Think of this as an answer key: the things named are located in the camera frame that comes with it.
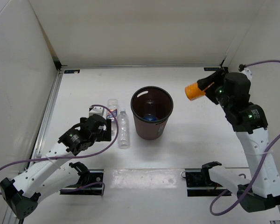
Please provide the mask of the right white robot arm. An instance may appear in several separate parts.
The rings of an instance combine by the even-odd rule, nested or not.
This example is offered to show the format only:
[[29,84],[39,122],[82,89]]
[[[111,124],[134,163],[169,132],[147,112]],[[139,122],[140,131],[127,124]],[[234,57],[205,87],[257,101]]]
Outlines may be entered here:
[[275,142],[268,140],[264,110],[250,102],[250,79],[240,72],[219,69],[198,80],[197,86],[209,100],[222,107],[243,147],[252,176],[251,180],[244,179],[213,161],[202,165],[201,183],[207,187],[214,183],[225,187],[237,196],[238,203],[247,212],[280,205],[280,176],[269,153]]

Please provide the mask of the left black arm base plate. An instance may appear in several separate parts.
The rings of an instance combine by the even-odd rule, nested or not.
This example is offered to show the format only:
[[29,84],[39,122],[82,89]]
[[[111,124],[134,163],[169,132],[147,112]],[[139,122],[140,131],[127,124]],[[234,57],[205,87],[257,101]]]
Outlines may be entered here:
[[[103,184],[93,184],[95,182],[102,182],[104,178],[104,170],[89,170],[90,174],[86,181],[78,181],[77,184],[70,185],[59,191],[60,195],[84,195],[84,196],[102,196]],[[85,189],[83,186],[93,184]]]

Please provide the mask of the clear unlabelled plastic bottle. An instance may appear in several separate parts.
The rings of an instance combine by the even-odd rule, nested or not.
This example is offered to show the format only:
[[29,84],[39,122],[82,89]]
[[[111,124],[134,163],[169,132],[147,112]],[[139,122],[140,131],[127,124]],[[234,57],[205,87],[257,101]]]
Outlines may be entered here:
[[117,137],[118,146],[121,149],[130,147],[129,117],[125,109],[121,109],[118,115],[119,135]]

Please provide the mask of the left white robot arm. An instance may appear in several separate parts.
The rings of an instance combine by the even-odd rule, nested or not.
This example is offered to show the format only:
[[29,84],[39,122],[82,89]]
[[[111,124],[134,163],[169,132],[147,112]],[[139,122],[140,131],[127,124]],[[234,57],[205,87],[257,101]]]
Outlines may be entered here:
[[95,142],[111,141],[112,122],[94,114],[81,118],[80,123],[66,131],[44,155],[42,161],[13,179],[0,182],[3,199],[21,220],[29,216],[46,197],[71,186],[85,186],[90,172],[81,162],[70,160]]

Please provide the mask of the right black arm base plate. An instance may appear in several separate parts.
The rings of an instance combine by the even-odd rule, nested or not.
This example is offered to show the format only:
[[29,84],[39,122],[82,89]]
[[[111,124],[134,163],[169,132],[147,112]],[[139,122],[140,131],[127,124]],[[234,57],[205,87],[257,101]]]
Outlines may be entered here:
[[225,192],[225,188],[218,183],[206,184],[201,172],[185,171],[182,177],[186,181],[188,197],[216,197],[222,192],[224,192],[223,196],[231,196],[231,192]]

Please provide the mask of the orange juice bottle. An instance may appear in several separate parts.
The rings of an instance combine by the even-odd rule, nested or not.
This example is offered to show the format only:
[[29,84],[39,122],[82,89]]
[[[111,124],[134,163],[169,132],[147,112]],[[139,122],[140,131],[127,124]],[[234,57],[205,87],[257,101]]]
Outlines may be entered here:
[[208,89],[208,87],[201,90],[198,87],[198,82],[196,82],[196,83],[193,83],[193,84],[185,87],[185,94],[190,101],[193,101],[200,97],[205,96],[205,91],[207,89]]

